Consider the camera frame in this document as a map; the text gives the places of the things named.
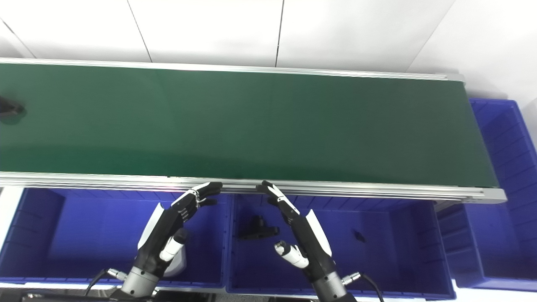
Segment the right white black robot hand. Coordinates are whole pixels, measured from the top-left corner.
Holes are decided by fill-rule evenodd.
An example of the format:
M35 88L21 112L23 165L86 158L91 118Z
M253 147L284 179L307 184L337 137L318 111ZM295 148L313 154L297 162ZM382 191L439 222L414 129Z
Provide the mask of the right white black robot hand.
M263 180L255 186L258 192L269 196L270 204L280 210L284 222L297 241L295 244L280 240L274 244L278 256L303 271L310 283L329 280L336 272L331 249L313 211L306 216L294 206L275 184Z

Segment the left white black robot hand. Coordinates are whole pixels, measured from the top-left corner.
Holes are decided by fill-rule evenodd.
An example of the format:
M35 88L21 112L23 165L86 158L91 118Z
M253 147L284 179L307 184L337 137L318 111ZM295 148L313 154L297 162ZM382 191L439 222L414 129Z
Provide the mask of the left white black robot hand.
M168 208L157 206L158 218L152 218L142 235L133 266L159 278L165 275L173 258L185 245L184 225L207 205L217 203L213 196L222 190L221 182L199 184L185 191Z

